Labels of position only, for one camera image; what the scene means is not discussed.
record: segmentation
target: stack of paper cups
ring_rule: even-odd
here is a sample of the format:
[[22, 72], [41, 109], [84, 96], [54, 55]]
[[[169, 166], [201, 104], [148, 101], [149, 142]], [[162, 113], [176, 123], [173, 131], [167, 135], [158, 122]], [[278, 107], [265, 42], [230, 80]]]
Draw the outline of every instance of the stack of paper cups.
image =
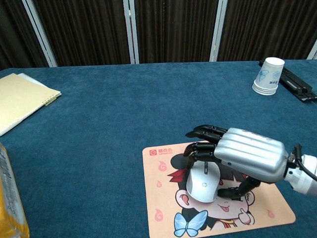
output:
[[273, 95], [284, 67], [284, 60], [268, 57], [265, 59], [257, 78], [253, 82], [253, 90], [262, 95]]

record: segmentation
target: cartoon hand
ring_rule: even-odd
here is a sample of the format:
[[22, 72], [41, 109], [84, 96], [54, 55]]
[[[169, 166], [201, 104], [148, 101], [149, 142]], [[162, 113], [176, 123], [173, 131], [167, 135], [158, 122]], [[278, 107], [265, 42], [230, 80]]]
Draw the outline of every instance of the cartoon hand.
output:
[[240, 211], [241, 211], [241, 213], [239, 214], [240, 221], [245, 225], [251, 225], [254, 222], [254, 218], [252, 217], [252, 215], [246, 213], [246, 211], [243, 210], [243, 208], [241, 208]]

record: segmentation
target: brown curtain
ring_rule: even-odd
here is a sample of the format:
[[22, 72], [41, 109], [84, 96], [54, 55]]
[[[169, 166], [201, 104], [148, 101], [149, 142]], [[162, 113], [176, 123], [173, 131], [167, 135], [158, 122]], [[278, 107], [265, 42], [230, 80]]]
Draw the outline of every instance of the brown curtain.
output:
[[317, 0], [229, 0], [218, 61], [306, 59], [317, 39]]
[[122, 0], [33, 0], [58, 66], [130, 63]]
[[135, 0], [140, 63], [209, 61], [218, 0]]
[[0, 70], [47, 66], [22, 1], [0, 0]]

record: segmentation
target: yellow package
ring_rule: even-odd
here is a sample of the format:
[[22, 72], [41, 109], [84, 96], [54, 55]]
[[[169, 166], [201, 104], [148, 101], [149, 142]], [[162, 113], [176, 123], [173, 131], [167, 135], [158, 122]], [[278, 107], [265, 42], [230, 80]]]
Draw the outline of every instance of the yellow package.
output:
[[29, 238], [20, 195], [8, 154], [0, 143], [0, 238]]

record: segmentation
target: silver robotic hand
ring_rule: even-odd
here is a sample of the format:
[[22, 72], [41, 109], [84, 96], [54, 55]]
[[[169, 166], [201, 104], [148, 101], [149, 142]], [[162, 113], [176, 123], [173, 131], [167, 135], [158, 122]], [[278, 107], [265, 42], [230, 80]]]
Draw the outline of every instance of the silver robotic hand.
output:
[[247, 175], [239, 187], [219, 189], [220, 197], [239, 198], [261, 182], [275, 183], [283, 179], [290, 182], [295, 191], [317, 196], [317, 158], [302, 155], [299, 144], [288, 155], [280, 141], [243, 129], [213, 125], [200, 125], [186, 136], [208, 141], [186, 147], [184, 156], [188, 157], [188, 169], [196, 161], [216, 162]]

